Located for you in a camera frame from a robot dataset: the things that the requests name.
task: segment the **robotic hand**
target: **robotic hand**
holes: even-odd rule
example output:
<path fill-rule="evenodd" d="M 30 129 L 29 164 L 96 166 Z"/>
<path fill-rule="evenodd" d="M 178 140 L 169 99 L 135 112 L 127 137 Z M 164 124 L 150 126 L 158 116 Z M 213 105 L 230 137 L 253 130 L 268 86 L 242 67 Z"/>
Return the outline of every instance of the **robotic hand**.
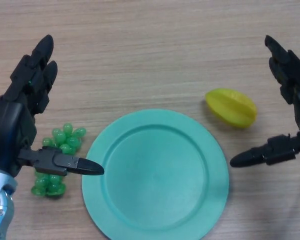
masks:
<path fill-rule="evenodd" d="M 273 165 L 296 159 L 300 152 L 300 59 L 293 51 L 286 51 L 272 37 L 266 36 L 265 45 L 272 53 L 269 67 L 275 79 L 281 84 L 284 100 L 294 106 L 295 122 L 299 128 L 296 136 L 278 135 L 267 140 L 267 144 L 251 148 L 235 156 L 230 165 L 234 168 L 266 163 Z"/>
<path fill-rule="evenodd" d="M 103 175 L 99 164 L 80 157 L 62 154 L 59 148 L 31 150 L 37 134 L 35 115 L 42 114 L 49 103 L 48 93 L 57 77 L 52 55 L 54 41 L 44 37 L 31 56 L 25 55 L 13 71 L 11 85 L 0 96 L 0 240 L 6 239 L 14 215 L 13 193 L 22 166 L 34 167 L 40 173 L 66 176 Z"/>

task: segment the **plate rim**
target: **plate rim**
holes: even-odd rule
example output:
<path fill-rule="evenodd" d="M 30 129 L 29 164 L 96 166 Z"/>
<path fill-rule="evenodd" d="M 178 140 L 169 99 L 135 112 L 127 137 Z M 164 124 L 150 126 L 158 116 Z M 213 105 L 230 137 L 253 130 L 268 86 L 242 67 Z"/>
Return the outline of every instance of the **plate rim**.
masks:
<path fill-rule="evenodd" d="M 219 212 L 213 213 L 215 219 L 213 221 L 208 221 L 207 224 L 209 224 L 209 227 L 206 227 L 207 230 L 202 230 L 201 232 L 198 230 L 199 226 L 196 226 L 197 227 L 197 229 L 196 229 L 196 227 L 193 226 L 193 224 L 191 225 L 191 222 L 195 222 L 195 223 L 197 222 L 197 223 L 203 224 L 202 217 L 201 217 L 202 215 L 200 215 L 200 212 L 203 211 L 202 208 L 203 208 L 204 203 L 202 203 L 201 206 L 199 207 L 199 209 L 197 210 L 196 214 L 191 218 L 192 220 L 190 219 L 185 224 L 182 225 L 183 226 L 182 228 L 188 228 L 186 235 L 183 234 L 183 236 L 180 236 L 180 234 L 181 234 L 180 232 L 182 232 L 182 228 L 181 228 L 181 231 L 179 231 L 179 233 L 178 233 L 178 236 L 180 237 L 180 239 L 185 239 L 185 238 L 186 239 L 192 239 L 192 238 L 200 239 L 200 238 L 204 237 L 207 233 L 209 233 L 211 231 L 211 229 L 213 229 L 213 227 L 215 226 L 215 224 L 221 217 L 221 215 L 226 207 L 228 195 L 229 195 L 229 170 L 228 170 L 228 164 L 226 161 L 226 157 L 225 157 L 219 143 L 217 142 L 215 137 L 199 122 L 197 122 L 193 118 L 191 118 L 183 113 L 176 112 L 173 110 L 168 110 L 168 109 L 162 109 L 162 108 L 149 108 L 149 109 L 143 109 L 143 110 L 131 112 L 131 113 L 128 113 L 128 114 L 118 118 L 114 122 L 110 123 L 105 129 L 102 130 L 102 132 L 99 134 L 99 136 L 97 136 L 97 138 L 93 141 L 93 143 L 87 153 L 87 158 L 91 159 L 92 161 L 95 161 L 99 164 L 102 164 L 104 162 L 105 154 L 109 151 L 109 148 L 110 148 L 110 146 L 108 146 L 109 143 L 115 142 L 119 138 L 119 137 L 116 137 L 116 136 L 118 136 L 117 134 L 114 135 L 115 133 L 118 133 L 118 130 L 115 129 L 116 125 L 118 125 L 118 123 L 119 123 L 119 126 L 120 126 L 122 121 L 124 123 L 127 122 L 127 124 L 125 125 L 125 128 L 122 127 L 121 134 L 124 134 L 129 131 L 129 129 L 127 129 L 126 127 L 129 127 L 129 128 L 137 127 L 138 124 L 136 122 L 134 122 L 133 119 L 135 118 L 135 116 L 138 116 L 138 118 L 139 118 L 142 115 L 143 115 L 143 117 L 145 117 L 144 119 L 146 119 L 144 122 L 149 122 L 149 123 L 154 121 L 154 119 L 152 118 L 154 115 L 161 115 L 161 117 L 155 119 L 155 121 L 159 121 L 161 123 L 161 125 L 168 124 L 168 126 L 170 126 L 170 127 L 171 127 L 172 121 L 169 119 L 169 117 L 174 117 L 173 118 L 174 120 L 176 120 L 176 118 L 177 118 L 178 121 L 181 121 L 181 122 L 183 122 L 183 121 L 188 122 L 189 124 L 185 124 L 185 125 L 182 125 L 181 127 L 175 127 L 175 128 L 178 131 L 184 132 L 185 134 L 188 134 L 188 132 L 185 130 L 189 130 L 190 132 L 192 132 L 192 131 L 197 132 L 197 131 L 199 131 L 198 129 L 200 129 L 199 133 L 205 135 L 205 138 L 210 140 L 210 143 L 213 144 L 212 147 L 215 148 L 214 153 L 217 153 L 217 155 L 218 155 L 217 158 L 221 159 L 219 164 L 223 165 L 222 166 L 223 173 L 221 174 L 222 177 L 220 179 L 216 178 L 213 171 L 212 171 L 212 176 L 214 176 L 214 178 L 217 179 L 216 182 L 218 184 L 226 185 L 226 191 L 223 191 L 223 193 L 222 193 L 223 194 L 222 200 L 220 202 L 217 202 L 217 204 L 219 206 Z M 206 157 L 207 155 L 209 156 L 213 152 L 211 150 L 207 151 L 207 150 L 202 149 L 202 144 L 197 143 L 197 141 L 195 141 L 194 139 L 193 139 L 193 142 L 202 151 L 202 154 L 204 155 L 205 159 L 207 158 Z M 97 154 L 101 154 L 101 152 L 98 150 L 101 150 L 101 152 L 104 153 L 103 157 L 101 157 L 102 161 L 100 161 L 99 158 L 98 158 L 99 161 L 94 159 L 93 157 L 91 158 L 91 156 L 94 155 L 94 152 L 96 152 Z M 114 212 L 111 213 L 112 210 L 110 209 L 110 207 L 107 207 L 107 206 L 109 206 L 109 204 L 104 199 L 105 196 L 103 196 L 103 190 L 102 190 L 103 178 L 104 178 L 104 176 L 83 175 L 82 183 L 81 183 L 83 201 L 84 201 L 85 207 L 88 211 L 88 214 L 90 215 L 90 217 L 91 217 L 92 221 L 94 222 L 94 224 L 96 225 L 96 227 L 99 228 L 99 230 L 103 234 L 105 234 L 110 239 L 117 239 L 116 237 L 114 237 L 117 233 L 120 232 L 121 237 L 123 237 L 124 234 L 129 233 L 129 236 L 127 236 L 127 238 L 130 240 L 134 240 L 134 239 L 143 239 L 143 240 L 145 240 L 145 239 L 161 240 L 162 239 L 162 240 L 165 240 L 167 238 L 171 238 L 171 236 L 170 236 L 171 234 L 175 235 L 175 233 L 174 233 L 174 232 L 176 232 L 175 228 L 168 229 L 165 233 L 164 233 L 164 231 L 151 231 L 151 230 L 144 230 L 144 229 L 136 229 L 133 226 L 125 223 L 118 216 L 114 216 L 115 213 Z M 88 182 L 90 182 L 91 180 L 93 180 L 95 182 L 95 184 L 98 185 L 97 189 L 98 189 L 98 193 L 100 195 L 98 195 L 98 193 L 96 193 L 96 192 L 91 193 L 87 189 L 88 187 L 86 187 L 86 186 L 87 186 Z M 103 206 L 103 207 L 108 208 L 108 210 L 107 209 L 99 209 L 101 212 L 95 212 L 96 209 L 91 208 L 91 206 L 89 204 L 89 201 L 92 200 L 93 195 L 97 196 L 96 203 L 99 205 L 105 204 L 105 206 Z M 110 221 L 114 225 L 116 225 L 116 227 L 117 227 L 116 234 L 113 234 L 114 231 L 111 231 L 111 229 L 109 229 L 109 227 L 107 227 L 107 223 L 106 223 L 107 221 Z"/>

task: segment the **table surface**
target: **table surface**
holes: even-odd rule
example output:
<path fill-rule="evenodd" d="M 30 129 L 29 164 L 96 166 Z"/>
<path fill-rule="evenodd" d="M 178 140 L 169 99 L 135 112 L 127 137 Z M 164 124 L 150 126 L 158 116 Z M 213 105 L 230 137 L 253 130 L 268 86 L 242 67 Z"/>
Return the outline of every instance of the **table surface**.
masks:
<path fill-rule="evenodd" d="M 165 108 L 204 125 L 227 161 L 278 134 L 294 134 L 292 106 L 268 66 L 266 34 L 300 57 L 300 0 L 0 0 L 0 94 L 24 54 L 54 38 L 58 76 L 36 117 L 34 149 L 51 129 L 85 127 L 79 155 L 127 113 Z M 208 91 L 233 88 L 258 108 L 255 124 L 233 129 L 206 111 Z M 300 240 L 300 154 L 275 166 L 229 169 L 226 209 L 207 240 Z M 33 169 L 17 176 L 7 239 L 103 240 L 90 219 L 81 177 L 60 200 L 35 197 Z"/>

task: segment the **grape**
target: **grape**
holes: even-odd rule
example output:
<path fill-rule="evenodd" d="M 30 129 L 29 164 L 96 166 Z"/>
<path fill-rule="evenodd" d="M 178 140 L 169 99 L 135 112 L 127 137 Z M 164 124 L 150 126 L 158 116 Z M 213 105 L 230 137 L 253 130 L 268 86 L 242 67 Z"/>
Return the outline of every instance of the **grape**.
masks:
<path fill-rule="evenodd" d="M 73 146 L 70 146 L 70 149 L 71 149 L 70 155 L 75 155 L 76 154 L 76 148 L 73 147 Z"/>
<path fill-rule="evenodd" d="M 65 143 L 67 137 L 66 137 L 66 134 L 63 131 L 60 131 L 60 132 L 57 133 L 56 136 L 54 136 L 54 139 L 55 139 L 56 145 L 60 146 L 60 145 Z"/>
<path fill-rule="evenodd" d="M 58 185 L 61 183 L 62 178 L 61 178 L 61 176 L 58 176 L 58 175 L 50 175 L 49 180 L 50 180 L 51 184 Z"/>
<path fill-rule="evenodd" d="M 84 135 L 86 135 L 87 130 L 84 127 L 80 127 L 73 131 L 72 136 L 77 138 L 82 138 Z"/>
<path fill-rule="evenodd" d="M 72 127 L 72 124 L 71 124 L 71 123 L 65 123 L 65 124 L 63 125 L 63 132 L 65 133 L 65 135 L 66 135 L 67 137 L 70 137 L 70 136 L 71 136 L 73 129 L 74 129 L 74 128 Z"/>
<path fill-rule="evenodd" d="M 62 184 L 50 184 L 48 186 L 48 192 L 46 193 L 48 196 L 57 196 L 62 195 L 66 191 L 66 185 L 64 183 Z"/>
<path fill-rule="evenodd" d="M 40 187 L 33 186 L 31 188 L 31 193 L 33 195 L 43 197 L 46 195 L 46 188 L 40 188 Z"/>
<path fill-rule="evenodd" d="M 63 154 L 71 154 L 71 148 L 68 144 L 64 143 L 59 147 Z"/>
<path fill-rule="evenodd" d="M 48 184 L 48 178 L 46 177 L 41 177 L 41 178 L 38 178 L 34 185 L 37 187 L 37 188 L 45 188 Z"/>
<path fill-rule="evenodd" d="M 78 147 L 80 147 L 80 145 L 81 145 L 81 142 L 80 142 L 79 138 L 74 137 L 74 136 L 69 137 L 69 138 L 66 140 L 66 143 L 67 143 L 69 146 L 73 147 L 73 148 L 78 148 Z"/>
<path fill-rule="evenodd" d="M 44 146 L 44 147 L 46 147 L 46 146 L 53 147 L 53 145 L 54 145 L 54 142 L 50 137 L 45 137 L 42 140 L 42 146 Z"/>

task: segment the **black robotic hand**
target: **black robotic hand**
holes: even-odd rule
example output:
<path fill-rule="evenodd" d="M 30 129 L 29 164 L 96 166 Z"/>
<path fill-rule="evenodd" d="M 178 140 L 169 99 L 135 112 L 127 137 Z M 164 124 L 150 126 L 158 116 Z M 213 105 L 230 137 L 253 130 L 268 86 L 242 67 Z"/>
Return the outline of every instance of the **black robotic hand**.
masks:
<path fill-rule="evenodd" d="M 299 132 L 294 137 L 278 135 L 269 138 L 267 144 L 238 154 L 230 161 L 230 165 L 234 168 L 262 163 L 273 165 L 295 159 L 296 154 L 300 152 L 300 59 L 293 51 L 286 51 L 268 35 L 265 37 L 265 45 L 272 53 L 269 67 L 275 79 L 281 84 L 281 95 L 289 105 L 294 106 L 294 117 Z"/>
<path fill-rule="evenodd" d="M 58 148 L 31 150 L 37 134 L 35 115 L 46 109 L 57 77 L 57 63 L 48 64 L 53 49 L 53 38 L 47 35 L 31 55 L 23 56 L 10 76 L 11 85 L 0 96 L 0 171 L 15 177 L 22 166 L 31 166 L 38 172 L 61 176 L 68 172 L 103 175 L 101 165 L 62 154 Z"/>

